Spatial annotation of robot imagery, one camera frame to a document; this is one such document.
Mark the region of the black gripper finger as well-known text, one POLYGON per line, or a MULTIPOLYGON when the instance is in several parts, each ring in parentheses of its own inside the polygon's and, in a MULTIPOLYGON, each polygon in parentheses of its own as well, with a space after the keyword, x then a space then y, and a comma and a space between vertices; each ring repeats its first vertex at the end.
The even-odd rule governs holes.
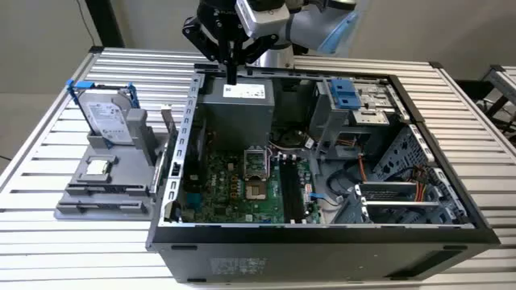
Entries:
POLYGON ((195 45, 197 50, 208 58, 209 61, 217 61, 225 66, 227 84, 232 84, 232 57, 229 51, 229 41, 224 32, 223 21, 215 17, 207 22, 209 25, 205 28, 212 28, 211 35, 216 38, 213 42, 203 31, 203 22, 197 17, 189 17, 184 21, 183 35, 195 45))
POLYGON ((276 44, 279 36, 276 34, 265 35, 253 40, 244 48, 243 44, 248 40, 248 36, 241 33, 233 41, 232 48, 232 84, 237 80, 237 67, 247 63, 253 63, 268 49, 276 44))

